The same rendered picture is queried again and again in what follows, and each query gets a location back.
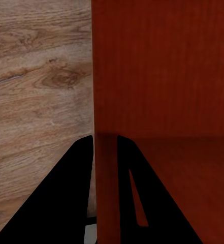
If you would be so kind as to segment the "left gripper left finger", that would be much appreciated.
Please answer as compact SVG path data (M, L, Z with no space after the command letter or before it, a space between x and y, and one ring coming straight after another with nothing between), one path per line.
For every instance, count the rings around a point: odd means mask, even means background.
M73 143L0 232L0 244L84 244L93 136Z

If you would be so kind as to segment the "storage box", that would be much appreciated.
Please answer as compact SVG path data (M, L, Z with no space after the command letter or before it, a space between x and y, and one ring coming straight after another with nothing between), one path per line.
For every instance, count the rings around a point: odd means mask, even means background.
M91 23L97 244L121 244L118 135L202 243L224 244L224 0L91 0Z

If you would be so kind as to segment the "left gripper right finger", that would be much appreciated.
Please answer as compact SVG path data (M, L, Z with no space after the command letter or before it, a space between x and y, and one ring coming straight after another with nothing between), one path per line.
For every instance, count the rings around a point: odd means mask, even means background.
M117 137L121 244L203 244L136 143ZM131 170L149 227L137 224Z

